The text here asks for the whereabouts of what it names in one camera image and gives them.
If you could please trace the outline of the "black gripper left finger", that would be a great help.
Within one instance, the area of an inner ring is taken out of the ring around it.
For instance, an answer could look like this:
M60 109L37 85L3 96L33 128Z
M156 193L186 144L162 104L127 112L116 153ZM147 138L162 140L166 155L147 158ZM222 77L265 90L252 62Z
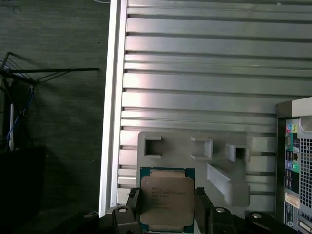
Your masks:
M55 227L56 234L139 234L140 188L132 188L125 206L112 207L103 217L95 211L82 211Z

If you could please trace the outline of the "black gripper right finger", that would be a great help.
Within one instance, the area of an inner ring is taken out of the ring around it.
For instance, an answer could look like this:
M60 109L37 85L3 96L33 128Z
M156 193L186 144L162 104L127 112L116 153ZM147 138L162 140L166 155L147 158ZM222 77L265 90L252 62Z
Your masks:
M203 234L285 234L287 226L262 212L249 212L244 218L224 207L214 206L204 188L195 189L194 218Z

